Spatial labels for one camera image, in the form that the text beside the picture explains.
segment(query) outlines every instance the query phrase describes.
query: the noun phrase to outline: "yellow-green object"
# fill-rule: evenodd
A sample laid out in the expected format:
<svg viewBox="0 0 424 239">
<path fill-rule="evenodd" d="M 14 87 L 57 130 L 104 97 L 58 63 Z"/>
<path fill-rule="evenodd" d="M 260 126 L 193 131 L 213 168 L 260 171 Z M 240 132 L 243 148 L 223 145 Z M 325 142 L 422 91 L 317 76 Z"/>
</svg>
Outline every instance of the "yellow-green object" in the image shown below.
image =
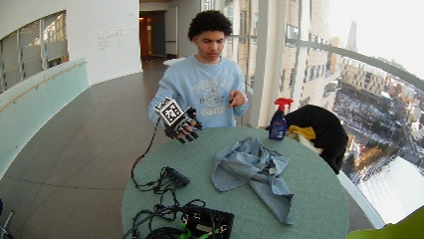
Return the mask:
<svg viewBox="0 0 424 239">
<path fill-rule="evenodd" d="M 381 229 L 357 230 L 348 233 L 345 239 L 422 239 L 424 206 L 415 209 L 395 224 L 386 224 Z"/>
</svg>

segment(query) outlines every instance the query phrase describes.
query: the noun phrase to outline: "green tabletop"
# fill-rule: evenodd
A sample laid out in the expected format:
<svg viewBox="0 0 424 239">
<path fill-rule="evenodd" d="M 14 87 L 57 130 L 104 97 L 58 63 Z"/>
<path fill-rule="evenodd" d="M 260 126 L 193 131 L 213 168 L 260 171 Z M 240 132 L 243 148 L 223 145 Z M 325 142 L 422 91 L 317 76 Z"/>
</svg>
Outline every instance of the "green tabletop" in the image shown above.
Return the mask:
<svg viewBox="0 0 424 239">
<path fill-rule="evenodd" d="M 316 153 L 288 137 L 282 141 L 268 139 L 267 131 L 257 128 L 207 128 L 199 131 L 199 136 L 185 145 L 170 140 L 146 155 L 134 170 L 138 184 L 156 180 L 164 166 L 173 168 L 189 179 L 189 184 L 176 189 L 179 203 L 200 199 L 207 208 L 232 213 L 231 239 L 345 237 L 348 205 L 342 186 Z M 213 155 L 247 136 L 257 137 L 268 149 L 289 158 L 281 177 L 293 194 L 292 225 L 278 223 L 248 184 L 227 192 L 213 188 Z M 168 199 L 164 204 L 172 205 Z M 132 180 L 128 181 L 122 201 L 123 233 L 132 227 L 136 213 L 143 209 L 152 210 L 159 200 L 159 195 L 139 191 Z M 180 228 L 179 217 L 173 222 L 155 218 L 154 229 L 163 226 Z M 148 234 L 147 223 L 140 225 L 139 230 L 140 238 L 144 238 Z"/>
</svg>

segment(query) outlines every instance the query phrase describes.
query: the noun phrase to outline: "spray bottle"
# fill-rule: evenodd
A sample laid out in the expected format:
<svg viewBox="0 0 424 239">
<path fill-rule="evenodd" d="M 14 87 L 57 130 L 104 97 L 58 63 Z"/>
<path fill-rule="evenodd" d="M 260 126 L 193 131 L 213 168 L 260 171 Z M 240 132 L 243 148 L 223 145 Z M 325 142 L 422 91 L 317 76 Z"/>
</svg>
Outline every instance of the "spray bottle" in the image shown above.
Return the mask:
<svg viewBox="0 0 424 239">
<path fill-rule="evenodd" d="M 282 140 L 286 131 L 285 119 L 282 118 L 285 106 L 290 107 L 292 99 L 277 98 L 273 102 L 277 105 L 277 110 L 268 124 L 268 138 Z"/>
</svg>

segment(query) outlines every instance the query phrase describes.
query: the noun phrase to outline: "denim cloth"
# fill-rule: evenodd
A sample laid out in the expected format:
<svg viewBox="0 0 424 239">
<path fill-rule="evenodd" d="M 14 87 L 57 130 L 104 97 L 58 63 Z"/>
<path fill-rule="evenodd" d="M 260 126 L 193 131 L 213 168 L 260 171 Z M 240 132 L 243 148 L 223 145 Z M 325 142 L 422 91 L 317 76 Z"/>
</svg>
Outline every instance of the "denim cloth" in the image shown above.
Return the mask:
<svg viewBox="0 0 424 239">
<path fill-rule="evenodd" d="M 213 156 L 211 181 L 219 191 L 228 191 L 248 183 L 253 192 L 282 224 L 289 218 L 290 198 L 281 173 L 288 158 L 267 149 L 256 137 L 245 137 L 224 147 Z"/>
</svg>

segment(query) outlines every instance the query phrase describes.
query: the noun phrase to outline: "tiled floor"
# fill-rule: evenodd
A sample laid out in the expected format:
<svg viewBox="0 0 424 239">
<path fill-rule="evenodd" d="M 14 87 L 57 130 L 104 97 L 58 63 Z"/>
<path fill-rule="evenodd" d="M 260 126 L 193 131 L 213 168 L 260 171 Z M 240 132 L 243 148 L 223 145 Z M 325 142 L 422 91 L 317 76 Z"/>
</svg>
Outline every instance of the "tiled floor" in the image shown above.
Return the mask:
<svg viewBox="0 0 424 239">
<path fill-rule="evenodd" d="M 130 169 L 154 132 L 147 105 L 166 67 L 88 87 L 33 136 L 0 181 L 9 232 L 22 239 L 120 238 Z M 152 148 L 168 140 L 159 130 Z M 353 200 L 349 230 L 370 228 Z"/>
</svg>

